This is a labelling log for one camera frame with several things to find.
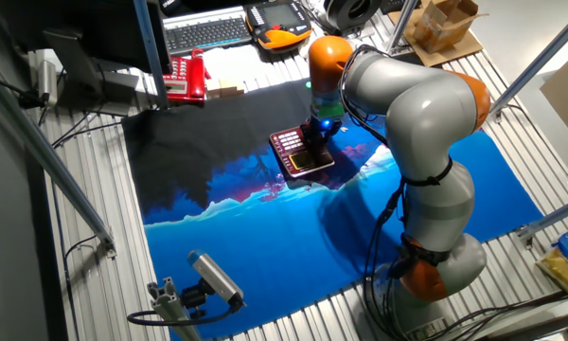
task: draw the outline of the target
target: wire bundle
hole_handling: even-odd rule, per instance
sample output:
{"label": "wire bundle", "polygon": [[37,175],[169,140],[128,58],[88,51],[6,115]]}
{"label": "wire bundle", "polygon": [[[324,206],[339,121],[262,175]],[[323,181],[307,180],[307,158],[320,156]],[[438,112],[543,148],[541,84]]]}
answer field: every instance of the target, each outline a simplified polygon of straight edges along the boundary
{"label": "wire bundle", "polygon": [[353,124],[366,129],[375,138],[377,138],[382,144],[384,144],[385,146],[388,146],[387,138],[383,134],[379,133],[376,129],[374,129],[373,127],[371,127],[368,124],[368,122],[375,120],[376,117],[370,118],[370,116],[368,114],[365,114],[365,115],[360,114],[360,111],[355,106],[353,106],[353,104],[351,104],[351,102],[349,101],[349,99],[346,96],[345,83],[346,83],[347,73],[349,71],[349,68],[351,68],[351,65],[353,65],[353,63],[356,61],[356,59],[360,55],[364,54],[365,52],[375,52],[375,53],[379,53],[379,54],[381,54],[385,57],[391,57],[387,53],[378,50],[374,46],[371,46],[371,45],[360,45],[360,46],[358,46],[356,48],[356,50],[353,51],[351,56],[349,56],[349,59],[347,59],[347,63],[345,64],[345,68],[343,69],[343,75],[341,76],[341,79],[339,80],[339,95],[341,97],[341,103],[343,104],[343,108],[349,114],[349,118],[351,118],[351,121],[353,122]]}

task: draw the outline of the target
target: metal bracket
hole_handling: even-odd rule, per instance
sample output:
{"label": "metal bracket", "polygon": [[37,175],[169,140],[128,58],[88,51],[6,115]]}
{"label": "metal bracket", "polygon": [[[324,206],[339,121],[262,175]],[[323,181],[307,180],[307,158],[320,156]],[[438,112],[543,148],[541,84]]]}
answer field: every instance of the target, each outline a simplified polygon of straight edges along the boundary
{"label": "metal bracket", "polygon": [[496,124],[501,124],[501,122],[503,121],[502,115],[503,115],[503,109],[499,109],[494,116],[494,122]]}

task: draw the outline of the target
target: metal frame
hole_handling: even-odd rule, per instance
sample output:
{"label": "metal frame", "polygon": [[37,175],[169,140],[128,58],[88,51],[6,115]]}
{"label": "metal frame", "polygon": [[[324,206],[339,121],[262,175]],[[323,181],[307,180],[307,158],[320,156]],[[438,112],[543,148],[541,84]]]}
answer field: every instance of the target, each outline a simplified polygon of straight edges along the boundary
{"label": "metal frame", "polygon": [[528,225],[524,225],[516,231],[518,238],[523,241],[531,239],[537,232],[545,229],[552,224],[559,222],[560,220],[568,217],[568,204],[556,209],[555,211],[547,214],[536,222],[532,222]]}
{"label": "metal frame", "polygon": [[168,109],[169,99],[167,98],[167,87],[162,78],[162,67],[160,66],[160,57],[158,56],[158,48],[155,44],[155,37],[151,29],[150,12],[146,0],[134,0],[134,10],[141,27],[141,35],[143,36],[143,44],[145,52],[150,61],[151,74],[158,93],[158,106],[160,109]]}
{"label": "metal frame", "polygon": [[496,115],[497,123],[501,121],[501,109],[503,109],[511,99],[513,99],[524,86],[532,80],[549,60],[568,43],[568,25],[554,38],[551,43],[541,52],[537,58],[522,72],[514,82],[509,85],[505,92],[497,98],[490,108],[490,113]]}
{"label": "metal frame", "polygon": [[19,107],[14,96],[0,85],[0,113],[9,121],[12,128],[23,139],[44,170],[50,174],[57,186],[62,190],[82,219],[97,234],[105,247],[115,252],[114,239],[105,228],[105,224],[97,211],[88,201],[84,192],[69,172],[62,160],[55,153],[40,129],[29,119]]}
{"label": "metal frame", "polygon": [[391,39],[389,39],[389,42],[387,42],[385,52],[391,53],[392,49],[398,46],[399,39],[401,39],[406,26],[408,26],[410,16],[413,14],[413,10],[415,10],[417,2],[418,0],[404,1],[404,5],[401,8],[401,14],[399,15],[398,23],[396,24],[396,28],[394,29],[394,34],[392,35]]}

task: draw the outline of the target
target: keyboard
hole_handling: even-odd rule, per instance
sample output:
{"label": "keyboard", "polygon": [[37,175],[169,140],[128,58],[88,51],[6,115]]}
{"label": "keyboard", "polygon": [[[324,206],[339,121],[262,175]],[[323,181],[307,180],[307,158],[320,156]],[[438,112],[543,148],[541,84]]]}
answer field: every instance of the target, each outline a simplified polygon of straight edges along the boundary
{"label": "keyboard", "polygon": [[167,46],[173,56],[186,55],[194,48],[242,45],[252,42],[242,7],[169,18],[164,21]]}

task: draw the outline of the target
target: black keyboard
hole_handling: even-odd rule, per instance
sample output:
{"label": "black keyboard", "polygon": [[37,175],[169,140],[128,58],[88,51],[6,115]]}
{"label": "black keyboard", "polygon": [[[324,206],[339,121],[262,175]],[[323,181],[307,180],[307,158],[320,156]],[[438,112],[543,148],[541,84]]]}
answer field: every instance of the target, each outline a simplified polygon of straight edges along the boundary
{"label": "black keyboard", "polygon": [[171,55],[184,55],[194,48],[204,51],[213,47],[241,45],[252,41],[242,18],[225,19],[167,30],[167,45]]}

